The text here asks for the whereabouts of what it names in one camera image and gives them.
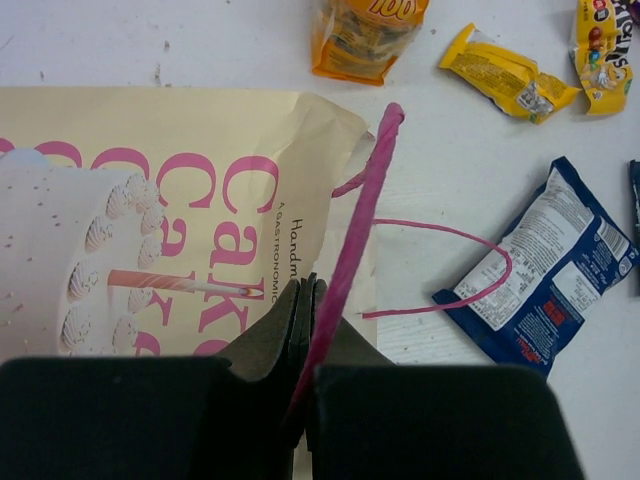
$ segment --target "white cake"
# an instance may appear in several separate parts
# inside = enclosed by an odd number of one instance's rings
[[[0,362],[129,350],[152,290],[111,287],[107,277],[161,255],[156,185],[14,150],[0,157],[0,206]]]

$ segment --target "blue snack package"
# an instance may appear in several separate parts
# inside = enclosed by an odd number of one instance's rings
[[[513,272],[488,297],[446,313],[497,363],[549,374],[556,355],[576,335],[609,288],[640,264],[640,253],[565,158],[551,164],[547,181],[509,225],[500,247]],[[489,253],[438,304],[466,299],[506,270]]]

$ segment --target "candy packet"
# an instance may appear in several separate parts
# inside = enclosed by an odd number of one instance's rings
[[[551,164],[500,247],[513,261],[506,283],[447,314],[497,363],[543,375],[602,295],[640,264],[638,249],[564,157]],[[440,305],[469,298],[505,270],[504,259],[491,252],[455,288],[433,298]]]
[[[627,59],[632,33],[627,1],[578,0],[570,56],[589,97],[590,115],[624,110],[633,79]]]
[[[312,71],[316,75],[383,85],[415,38],[429,0],[316,0]]]
[[[580,92],[539,72],[533,60],[497,45],[473,23],[458,34],[440,68],[460,75],[507,115],[535,124],[571,104]]]

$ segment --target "yellow candy wrapper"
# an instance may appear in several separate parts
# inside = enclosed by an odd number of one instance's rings
[[[313,73],[383,85],[420,30],[428,5],[429,0],[316,0]]]
[[[571,104],[580,92],[539,72],[533,60],[497,45],[473,23],[458,34],[440,68],[453,70],[504,113],[537,125]]]
[[[624,110],[633,80],[627,60],[632,32],[628,2],[578,0],[571,59],[591,102],[590,115]]]

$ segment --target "nutrition label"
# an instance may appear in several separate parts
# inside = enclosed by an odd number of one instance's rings
[[[513,273],[503,286],[471,304],[470,308],[494,331],[502,328],[533,294],[544,276],[576,245],[593,220],[593,213],[554,169],[544,193],[500,244],[513,260]],[[504,259],[491,252],[454,292],[460,298],[469,298],[489,287],[505,270]]]

